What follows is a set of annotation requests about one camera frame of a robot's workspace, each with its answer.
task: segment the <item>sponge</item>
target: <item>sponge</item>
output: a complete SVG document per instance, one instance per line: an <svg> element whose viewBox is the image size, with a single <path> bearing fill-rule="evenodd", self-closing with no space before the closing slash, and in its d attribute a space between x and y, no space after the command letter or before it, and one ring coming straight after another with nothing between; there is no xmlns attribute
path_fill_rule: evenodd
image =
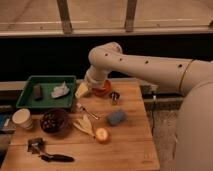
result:
<svg viewBox="0 0 213 171"><path fill-rule="evenodd" d="M126 119L126 114L120 109L109 114L106 119L111 126L116 126Z"/></svg>

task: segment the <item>green plastic tray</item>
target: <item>green plastic tray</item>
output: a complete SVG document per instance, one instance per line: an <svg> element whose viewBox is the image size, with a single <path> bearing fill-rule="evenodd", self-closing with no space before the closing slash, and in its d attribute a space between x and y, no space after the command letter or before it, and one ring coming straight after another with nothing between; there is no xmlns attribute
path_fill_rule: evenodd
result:
<svg viewBox="0 0 213 171"><path fill-rule="evenodd" d="M53 99L51 92L55 86L66 82L67 87L70 88L68 95ZM43 98L41 100L34 100L33 86L39 84L42 88ZM76 89L76 77L71 76L31 76L27 80L26 86L23 89L17 103L17 108L29 109L50 109L50 108L71 108Z"/></svg>

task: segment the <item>metal bowl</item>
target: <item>metal bowl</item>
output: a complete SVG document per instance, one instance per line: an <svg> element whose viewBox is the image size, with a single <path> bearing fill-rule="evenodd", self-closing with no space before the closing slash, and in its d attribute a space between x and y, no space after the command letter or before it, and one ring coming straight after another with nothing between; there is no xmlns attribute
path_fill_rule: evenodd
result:
<svg viewBox="0 0 213 171"><path fill-rule="evenodd" d="M41 129L48 134L65 131L69 127L69 115L64 109L51 109L40 120Z"/></svg>

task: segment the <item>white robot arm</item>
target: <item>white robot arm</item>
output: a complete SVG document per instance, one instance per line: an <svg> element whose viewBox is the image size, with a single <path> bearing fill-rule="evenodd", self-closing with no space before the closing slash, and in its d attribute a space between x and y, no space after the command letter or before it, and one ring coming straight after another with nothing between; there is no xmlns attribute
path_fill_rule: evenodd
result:
<svg viewBox="0 0 213 171"><path fill-rule="evenodd" d="M111 71L157 85L173 87L187 95L181 105L174 160L176 171L213 170L213 64L211 62L122 54L112 42L93 48L85 81L102 87Z"/></svg>

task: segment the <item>paper cup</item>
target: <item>paper cup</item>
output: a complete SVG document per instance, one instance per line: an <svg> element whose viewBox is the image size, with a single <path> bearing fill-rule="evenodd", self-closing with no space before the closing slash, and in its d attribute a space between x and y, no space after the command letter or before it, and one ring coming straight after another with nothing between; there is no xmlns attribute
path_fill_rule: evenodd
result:
<svg viewBox="0 0 213 171"><path fill-rule="evenodd" d="M33 120L28 109L19 109L12 116L12 121L27 130L33 128Z"/></svg>

